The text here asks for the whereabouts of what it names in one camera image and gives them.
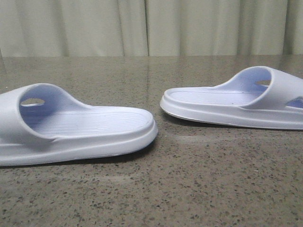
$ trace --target curtain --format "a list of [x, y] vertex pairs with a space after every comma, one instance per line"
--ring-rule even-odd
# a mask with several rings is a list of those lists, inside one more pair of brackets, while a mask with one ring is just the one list
[[9, 56], [303, 54], [303, 0], [0, 0]]

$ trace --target granite countertop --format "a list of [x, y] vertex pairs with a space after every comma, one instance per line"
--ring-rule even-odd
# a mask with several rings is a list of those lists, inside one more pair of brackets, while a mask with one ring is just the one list
[[301, 131], [189, 122], [159, 106], [171, 87], [214, 86], [267, 65], [303, 78], [303, 55], [3, 58], [0, 93], [61, 86], [90, 105], [154, 114], [129, 155], [0, 168], [0, 226], [303, 226]]

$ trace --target textured footbed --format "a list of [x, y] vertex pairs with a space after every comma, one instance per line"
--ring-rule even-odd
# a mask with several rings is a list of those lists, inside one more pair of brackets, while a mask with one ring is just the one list
[[251, 102], [262, 94], [260, 91], [239, 92], [239, 91], [209, 91], [202, 87], [196, 91], [175, 91], [170, 93], [170, 97], [180, 101], [198, 104], [216, 105], [243, 105]]
[[46, 135], [106, 135], [135, 131], [146, 125], [147, 119], [140, 113], [123, 110], [108, 111], [106, 107], [87, 110], [60, 111], [49, 114], [21, 113], [24, 122], [34, 131]]

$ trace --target slide sandal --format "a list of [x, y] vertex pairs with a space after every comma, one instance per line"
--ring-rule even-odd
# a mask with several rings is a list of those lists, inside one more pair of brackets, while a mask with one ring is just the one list
[[303, 79], [250, 67], [215, 87], [166, 90], [160, 105], [172, 116], [196, 122], [303, 130]]
[[117, 156], [157, 135], [146, 110], [86, 105], [52, 84], [9, 91], [0, 103], [0, 166]]

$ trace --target white slide sandal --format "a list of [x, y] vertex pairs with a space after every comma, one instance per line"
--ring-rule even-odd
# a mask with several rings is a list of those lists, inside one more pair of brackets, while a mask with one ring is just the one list
[[174, 117], [196, 122], [303, 130], [303, 79], [255, 66], [215, 87], [166, 90], [160, 105]]
[[117, 156], [157, 135], [146, 110], [86, 105], [52, 84], [9, 91], [0, 103], [0, 166]]

